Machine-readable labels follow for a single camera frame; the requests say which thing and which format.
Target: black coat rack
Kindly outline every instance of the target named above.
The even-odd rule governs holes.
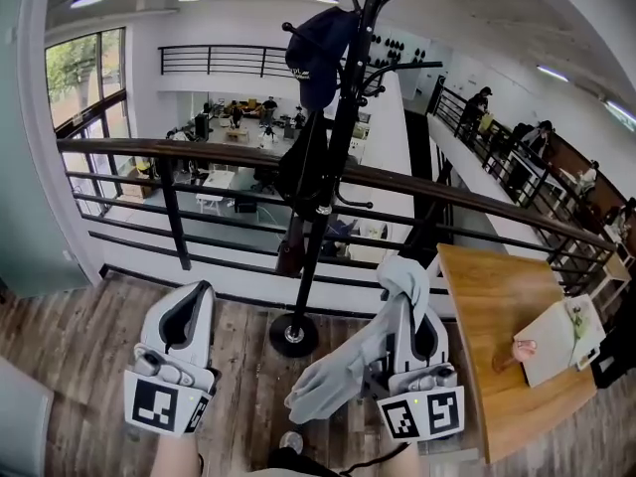
[[[323,237],[327,231],[329,216],[332,212],[334,194],[337,191],[336,188],[340,183],[349,154],[358,109],[367,105],[367,97],[385,91],[383,86],[370,90],[371,83],[390,71],[442,67],[441,62],[395,63],[378,69],[365,79],[376,20],[382,8],[390,1],[392,0],[365,0],[364,6],[361,7],[358,0],[352,0],[355,12],[360,17],[360,24],[356,36],[349,45],[349,54],[344,69],[342,70],[338,64],[340,100],[336,110],[328,158],[325,163],[325,175],[318,194],[316,217],[311,227],[309,244],[303,263],[296,306],[293,313],[284,314],[274,320],[269,329],[269,340],[272,346],[286,357],[304,357],[311,354],[318,346],[316,326],[311,319],[305,316],[307,299],[316,271]],[[289,23],[283,25],[283,30],[302,37]],[[306,40],[312,43],[318,51],[324,52],[320,45],[314,44],[309,39]]]

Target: wooden floor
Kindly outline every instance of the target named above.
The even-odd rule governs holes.
[[[156,436],[123,422],[122,373],[147,309],[167,291],[111,273],[99,288],[0,306],[0,355],[56,395],[48,433],[48,476],[149,474]],[[269,450],[292,427],[283,399],[302,370],[364,326],[359,320],[315,316],[319,350],[307,359],[287,360],[266,338],[278,311],[219,304],[212,356],[223,377],[199,430],[205,475],[210,477],[262,468]],[[370,401],[351,401],[329,420],[302,426],[307,455],[332,469],[378,455],[380,430]],[[573,418],[504,461],[487,468],[434,464],[430,475],[623,477],[634,463],[632,375],[599,392]],[[354,475],[374,474],[372,468]]]

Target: window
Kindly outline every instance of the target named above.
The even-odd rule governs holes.
[[[58,139],[129,138],[124,79],[124,29],[78,37],[46,50],[51,116]],[[134,158],[64,154],[67,171],[127,175]],[[121,188],[101,180],[71,179],[88,196],[115,199]],[[103,216],[109,205],[78,201],[85,214]]]

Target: metal railing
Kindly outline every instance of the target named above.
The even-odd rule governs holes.
[[[479,132],[480,118],[462,116],[466,102],[444,88],[433,114],[473,151],[511,200],[567,225],[586,228],[609,241],[601,221],[556,168],[525,143],[513,139],[510,130],[497,120],[493,119],[487,130]]]
[[[285,63],[285,48],[236,44],[162,46],[161,74],[202,73],[293,78]],[[366,78],[378,68],[367,66]],[[382,77],[371,83],[378,88]]]
[[[122,207],[167,216],[170,230],[159,229],[151,225],[134,224],[117,219],[100,218],[88,214],[82,214],[85,220],[100,223],[107,226],[119,227],[126,230],[142,232],[159,237],[171,239],[174,249],[150,245],[126,238],[114,237],[102,232],[90,231],[89,234],[96,239],[103,239],[113,243],[126,245],[146,251],[158,252],[180,259],[184,269],[190,269],[192,261],[221,265],[239,270],[258,272],[270,275],[282,275],[274,268],[247,264],[237,261],[229,261],[192,253],[188,243],[210,245],[228,249],[241,250],[261,254],[277,255],[275,249],[261,248],[242,241],[228,241],[222,238],[209,238],[201,235],[189,234],[184,231],[183,221],[194,220],[214,225],[242,228],[250,231],[283,235],[286,226],[278,224],[263,224],[261,222],[248,222],[240,218],[226,217],[220,214],[203,214],[187,211],[180,207],[177,193],[190,193],[213,195],[227,200],[235,200],[235,203],[250,201],[256,204],[270,204],[273,206],[287,206],[287,202],[279,196],[265,195],[252,191],[237,191],[232,189],[218,189],[190,183],[179,183],[175,179],[176,169],[174,161],[179,158],[189,158],[202,164],[242,166],[257,169],[261,175],[267,172],[275,175],[278,167],[278,157],[263,152],[259,149],[238,148],[231,145],[175,142],[171,140],[149,139],[100,139],[100,140],[59,140],[58,148],[61,153],[84,153],[143,156],[153,158],[158,172],[157,178],[132,178],[115,175],[100,175],[95,173],[68,171],[69,178],[92,179],[101,182],[113,182],[116,184],[132,184],[137,186],[160,188],[163,190],[164,205],[151,205],[148,203],[134,203],[119,199],[106,199],[98,196],[74,193],[76,200],[93,201],[114,207]],[[406,242],[391,241],[385,238],[368,238],[354,235],[339,235],[327,233],[323,244],[327,242],[340,242],[343,245],[360,245],[380,249],[394,249],[400,254],[422,259],[430,258],[435,254],[434,245],[430,245],[430,236],[437,235],[438,241],[453,241],[455,236],[470,237],[472,239],[486,240],[503,245],[512,245],[526,249],[532,249],[543,253],[552,269],[559,274],[560,283],[566,291],[583,291],[590,283],[593,275],[599,271],[614,251],[613,244],[605,241],[589,232],[572,228],[559,221],[546,218],[540,214],[527,211],[520,207],[502,203],[481,195],[476,195],[461,189],[449,187],[440,183],[416,179],[407,175],[401,175],[377,168],[351,165],[345,170],[343,183],[366,186],[374,189],[386,190],[393,193],[402,193],[414,197],[421,197],[430,204],[430,210],[423,219],[397,216],[380,213],[373,210],[357,209],[336,205],[333,207],[334,217],[347,216],[359,220],[372,220],[383,223],[394,223],[411,227],[411,234]],[[513,238],[504,238],[481,232],[466,230],[453,226],[448,221],[440,220],[434,215],[439,214],[435,209],[446,210],[452,207],[461,207],[469,211],[498,216],[504,219],[528,225],[550,238],[543,245],[525,242]],[[375,269],[376,262],[350,259],[346,256],[321,255],[319,262],[358,268]],[[375,281],[350,279],[328,275],[316,275],[319,282],[345,284],[350,286],[381,288]]]

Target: black cap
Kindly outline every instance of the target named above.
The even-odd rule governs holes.
[[[300,103],[310,111],[323,109],[333,100],[338,84],[336,65],[357,29],[355,12],[330,7],[298,27],[299,32],[321,45],[329,58],[296,35],[289,41],[285,61],[300,81]]]

